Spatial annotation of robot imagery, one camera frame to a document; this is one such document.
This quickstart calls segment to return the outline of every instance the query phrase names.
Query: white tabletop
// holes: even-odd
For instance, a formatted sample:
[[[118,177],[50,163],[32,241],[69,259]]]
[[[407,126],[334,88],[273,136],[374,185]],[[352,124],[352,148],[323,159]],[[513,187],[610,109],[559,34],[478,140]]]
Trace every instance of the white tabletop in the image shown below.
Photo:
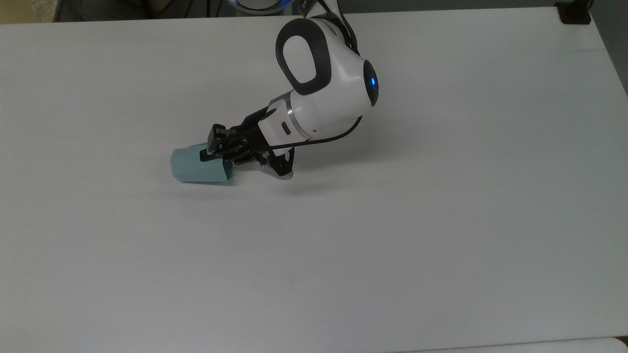
[[[424,353],[628,353],[618,339],[565,340],[529,344],[493,345],[460,349],[424,350]]]
[[[553,8],[347,16],[381,82],[295,177],[170,175],[290,89],[289,18],[0,26],[7,352],[399,352],[628,333],[628,99]]]

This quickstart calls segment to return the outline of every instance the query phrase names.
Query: teal box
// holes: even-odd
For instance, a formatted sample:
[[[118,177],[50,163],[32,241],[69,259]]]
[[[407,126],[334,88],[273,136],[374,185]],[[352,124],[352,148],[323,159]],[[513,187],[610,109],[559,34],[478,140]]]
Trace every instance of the teal box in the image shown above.
[[[233,164],[222,158],[201,162],[200,152],[207,143],[175,149],[170,157],[172,176],[182,183],[228,182],[233,176]]]

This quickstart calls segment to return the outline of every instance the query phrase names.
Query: black bracket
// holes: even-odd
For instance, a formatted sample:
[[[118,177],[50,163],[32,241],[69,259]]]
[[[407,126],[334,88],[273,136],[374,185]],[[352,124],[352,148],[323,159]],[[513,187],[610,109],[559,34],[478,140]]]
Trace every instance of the black bracket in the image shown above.
[[[556,3],[560,21],[564,24],[589,24],[591,14],[589,13],[591,0],[574,0],[572,3]]]
[[[214,124],[212,131],[207,136],[207,149],[199,152],[200,161],[207,162],[222,156],[222,144],[227,142],[227,137],[233,133],[232,130],[225,129],[224,125]]]
[[[301,16],[305,17],[308,15],[312,7],[316,5],[316,3],[317,3],[317,0],[296,0],[295,6],[296,6],[296,9],[301,14]]]

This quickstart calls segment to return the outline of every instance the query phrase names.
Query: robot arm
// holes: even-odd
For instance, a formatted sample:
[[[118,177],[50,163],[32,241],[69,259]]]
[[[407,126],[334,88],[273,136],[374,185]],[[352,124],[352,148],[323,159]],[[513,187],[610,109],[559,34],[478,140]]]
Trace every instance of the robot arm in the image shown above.
[[[253,161],[257,169],[289,179],[295,147],[345,136],[377,102],[375,71],[360,57],[336,0],[302,0],[298,6],[306,17],[287,23],[275,44],[277,61],[293,90],[238,126],[215,124],[201,161]]]

